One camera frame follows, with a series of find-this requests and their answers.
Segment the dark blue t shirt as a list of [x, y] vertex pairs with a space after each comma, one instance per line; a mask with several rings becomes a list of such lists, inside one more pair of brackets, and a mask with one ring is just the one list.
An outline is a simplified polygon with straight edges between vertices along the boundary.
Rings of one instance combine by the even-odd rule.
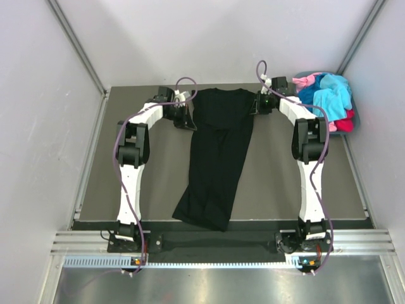
[[313, 112], [313, 106], [321, 105], [321, 93], [320, 93], [320, 81], [316, 80], [312, 85], [305, 87], [298, 92], [298, 97], [301, 103], [304, 105], [309, 105], [306, 107], [308, 111]]

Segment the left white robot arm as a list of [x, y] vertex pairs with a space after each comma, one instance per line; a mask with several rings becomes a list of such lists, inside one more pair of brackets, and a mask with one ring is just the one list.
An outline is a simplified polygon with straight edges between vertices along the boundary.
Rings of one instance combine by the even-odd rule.
[[116, 227], [109, 236], [109, 253], [145, 253], [141, 226], [140, 190], [142, 175], [150, 156], [149, 131], [162, 118], [183, 129], [195, 129], [188, 103], [196, 93], [160, 87], [144, 106], [117, 123], [113, 167], [121, 187]]

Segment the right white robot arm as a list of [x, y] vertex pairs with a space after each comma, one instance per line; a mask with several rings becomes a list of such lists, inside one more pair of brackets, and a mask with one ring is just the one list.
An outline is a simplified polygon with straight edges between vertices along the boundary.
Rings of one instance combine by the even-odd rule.
[[281, 251], [316, 251], [330, 242], [327, 217], [321, 199], [323, 162], [328, 148], [328, 124], [290, 95], [285, 77], [258, 77], [262, 88], [257, 92], [250, 114], [267, 115], [278, 110], [293, 125], [291, 153], [297, 161], [301, 181], [301, 209], [294, 233], [280, 232], [277, 245]]

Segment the aluminium corner post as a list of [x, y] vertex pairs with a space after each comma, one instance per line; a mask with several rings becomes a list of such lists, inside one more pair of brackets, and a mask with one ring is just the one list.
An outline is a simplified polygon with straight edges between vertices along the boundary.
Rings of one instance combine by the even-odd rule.
[[71, 44], [75, 54], [80, 60], [81, 64], [85, 68], [85, 71], [88, 73], [92, 83], [95, 85], [96, 89], [101, 93], [102, 96], [107, 94], [107, 89], [101, 82], [96, 70], [93, 67], [93, 64], [90, 62], [85, 49], [80, 43], [73, 27], [71, 26], [69, 20], [67, 19], [65, 13], [62, 10], [59, 2], [56, 0], [45, 0], [45, 3], [48, 5], [49, 9], [57, 19], [62, 31], [66, 35], [69, 43]]
[[349, 64], [354, 59], [356, 53], [359, 51], [362, 43], [366, 39], [373, 24], [376, 22], [378, 16], [383, 11], [384, 6], [387, 4], [387, 0], [375, 0], [373, 1], [369, 12], [367, 12], [365, 19], [362, 21], [360, 28], [356, 32], [354, 39], [350, 43], [349, 49], [346, 51], [342, 61], [340, 62], [336, 73], [343, 75], [347, 70]]

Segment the red t shirt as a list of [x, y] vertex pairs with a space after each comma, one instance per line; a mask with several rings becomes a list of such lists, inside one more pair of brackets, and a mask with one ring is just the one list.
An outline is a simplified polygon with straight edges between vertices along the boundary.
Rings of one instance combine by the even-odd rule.
[[352, 132], [354, 130], [353, 119], [355, 117], [354, 110], [346, 110], [346, 117], [335, 121], [335, 126], [339, 132]]

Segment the blue-grey laundry basket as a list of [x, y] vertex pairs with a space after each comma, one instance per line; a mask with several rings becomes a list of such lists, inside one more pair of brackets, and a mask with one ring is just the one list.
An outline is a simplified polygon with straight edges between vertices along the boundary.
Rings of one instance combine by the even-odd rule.
[[[316, 73], [316, 72], [300, 72], [300, 73], [296, 74], [293, 78], [305, 77], [305, 76], [308, 76], [308, 75], [310, 75], [310, 74], [312, 74], [312, 73]], [[354, 122], [354, 130], [356, 130], [356, 129], [359, 127], [359, 125], [360, 125], [360, 117], [359, 117], [359, 114], [358, 114], [358, 107], [357, 107], [357, 105], [356, 105], [356, 103], [355, 103], [355, 101], [354, 101], [353, 93], [352, 93], [351, 103], [352, 103], [352, 110], [354, 110], [354, 112], [355, 112], [355, 117], [354, 117], [354, 119], [353, 119], [353, 122]], [[333, 135], [335, 135], [335, 136], [347, 135], [347, 134], [350, 134], [350, 133], [351, 133], [351, 132], [339, 132], [339, 131], [337, 131], [337, 132], [331, 132], [331, 134], [333, 134]]]

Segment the light cyan t shirt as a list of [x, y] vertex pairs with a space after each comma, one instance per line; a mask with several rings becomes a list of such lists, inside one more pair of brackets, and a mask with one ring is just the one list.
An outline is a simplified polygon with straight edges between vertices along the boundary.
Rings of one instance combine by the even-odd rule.
[[346, 78], [331, 73], [321, 75], [319, 89], [313, 96], [313, 114], [323, 117], [325, 113], [329, 122], [342, 120], [347, 117], [346, 111], [352, 109], [351, 98]]

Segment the pink t shirt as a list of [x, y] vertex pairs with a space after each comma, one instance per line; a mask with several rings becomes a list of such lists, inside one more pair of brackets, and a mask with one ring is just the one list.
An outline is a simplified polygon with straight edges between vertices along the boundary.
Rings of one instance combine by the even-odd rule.
[[[293, 78], [293, 79], [292, 79], [292, 83], [296, 85], [296, 92], [297, 92], [297, 95], [298, 95], [298, 92], [299, 92], [300, 90], [304, 89], [304, 88], [307, 87], [307, 86], [312, 85], [316, 80], [321, 81], [322, 78], [323, 78], [325, 75], [327, 75], [327, 74], [329, 74], [329, 73], [316, 72], [316, 73], [312, 73], [312, 74], [310, 74], [310, 75], [308, 75], [308, 76], [305, 76], [305, 77]], [[324, 110], [325, 112], [327, 112], [326, 106], [320, 105], [320, 106], [318, 106], [318, 107], [323, 108], [323, 110]], [[337, 132], [335, 123], [334, 123], [334, 122], [331, 122], [330, 120], [329, 120], [329, 131], [330, 131], [330, 132]]]

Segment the right aluminium corner post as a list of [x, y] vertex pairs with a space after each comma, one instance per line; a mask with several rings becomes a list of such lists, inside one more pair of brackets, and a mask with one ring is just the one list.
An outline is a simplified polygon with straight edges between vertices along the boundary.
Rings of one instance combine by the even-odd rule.
[[387, 4], [387, 0], [375, 0], [373, 1], [369, 12], [367, 12], [365, 19], [362, 21], [360, 28], [356, 32], [354, 39], [350, 43], [349, 49], [346, 51], [342, 61], [340, 62], [336, 73], [343, 75], [347, 70], [349, 64], [354, 59], [356, 53], [359, 51], [362, 43], [366, 39], [373, 24], [376, 22], [378, 16], [383, 11], [384, 6]]

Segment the left aluminium corner post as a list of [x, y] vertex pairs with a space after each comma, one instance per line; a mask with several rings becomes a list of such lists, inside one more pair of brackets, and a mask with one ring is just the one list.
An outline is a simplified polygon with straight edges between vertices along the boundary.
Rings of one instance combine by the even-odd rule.
[[95, 85], [96, 89], [101, 93], [102, 96], [107, 94], [107, 89], [101, 82], [96, 70], [93, 67], [93, 64], [90, 62], [85, 49], [80, 43], [73, 27], [71, 26], [69, 20], [67, 19], [65, 13], [62, 10], [59, 2], [56, 0], [45, 0], [45, 3], [48, 5], [49, 9], [57, 19], [62, 31], [66, 35], [69, 43], [71, 44], [75, 54], [80, 60], [81, 64], [85, 68], [85, 71], [88, 73], [92, 83]]

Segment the black t shirt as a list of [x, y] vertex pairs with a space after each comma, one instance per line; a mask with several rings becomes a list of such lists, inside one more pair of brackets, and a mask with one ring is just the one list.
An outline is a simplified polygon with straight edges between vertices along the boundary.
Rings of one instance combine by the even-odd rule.
[[196, 94], [188, 185], [173, 218], [227, 230], [254, 127], [254, 99], [245, 89], [204, 89]]

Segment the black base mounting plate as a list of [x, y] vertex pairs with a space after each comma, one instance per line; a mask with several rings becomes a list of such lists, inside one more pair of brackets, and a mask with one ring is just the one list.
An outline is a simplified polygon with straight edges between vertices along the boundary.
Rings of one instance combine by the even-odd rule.
[[162, 258], [164, 255], [185, 258], [219, 258], [220, 256], [253, 256], [291, 254], [299, 251], [327, 252], [331, 245], [328, 232], [319, 236], [305, 236], [300, 231], [152, 231], [144, 234], [145, 244], [139, 236], [135, 241], [110, 237], [109, 252], [148, 254]]

